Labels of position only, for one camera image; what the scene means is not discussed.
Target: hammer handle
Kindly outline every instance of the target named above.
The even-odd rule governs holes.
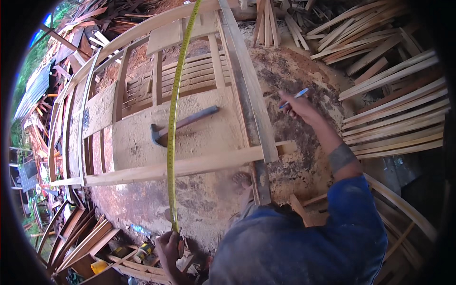
[[[185,119],[182,119],[179,122],[177,122],[176,129],[185,127],[186,125],[194,123],[202,118],[208,117],[217,112],[218,112],[218,107],[216,105],[203,109],[203,110],[196,112],[195,114],[190,115],[190,116],[186,117]],[[159,133],[160,137],[162,137],[168,133],[168,128],[161,129],[158,133]]]

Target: hammer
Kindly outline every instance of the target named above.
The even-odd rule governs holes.
[[[182,127],[185,127],[193,122],[196,122],[202,118],[205,118],[205,117],[208,117],[212,114],[215,114],[218,112],[218,107],[216,105],[212,106],[212,107],[209,107],[209,108],[206,108],[206,109],[203,109],[199,112],[196,112],[195,114],[193,115],[190,115],[188,117],[186,117],[185,119],[182,119],[180,120],[179,122],[176,123],[176,129],[179,129],[179,128],[182,128]],[[168,128],[164,128],[164,129],[161,129],[161,130],[157,130],[157,125],[156,124],[150,124],[150,132],[151,132],[151,139],[152,139],[152,142],[156,145],[159,145],[159,146],[163,146],[163,147],[166,147],[164,145],[162,145],[161,143],[158,142],[158,140],[166,135],[168,133]]]

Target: wrist tattoo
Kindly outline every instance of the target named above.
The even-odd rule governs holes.
[[[342,167],[349,164],[353,160],[356,160],[356,156],[353,154],[352,150],[342,143],[335,150],[333,150],[329,155],[329,165],[332,168],[333,175],[338,172]]]

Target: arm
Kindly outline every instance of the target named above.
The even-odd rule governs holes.
[[[179,234],[177,232],[167,232],[157,238],[155,248],[157,248],[160,264],[171,284],[190,285],[193,284],[190,279],[176,267],[176,261],[179,259],[178,242]]]
[[[289,102],[283,108],[285,114],[294,119],[301,117],[314,129],[322,149],[328,155],[335,182],[363,175],[363,168],[356,156],[306,97],[294,98],[282,91],[280,96],[282,100],[279,106]]]

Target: blue pen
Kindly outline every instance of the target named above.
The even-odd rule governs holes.
[[[307,91],[309,91],[308,88],[302,89],[298,94],[295,95],[295,98],[301,97],[301,96],[304,95],[304,93],[306,93]],[[282,106],[279,107],[279,109],[282,109],[283,107],[285,107],[285,106],[288,105],[288,104],[289,104],[289,102],[286,101],[285,104],[283,104]]]

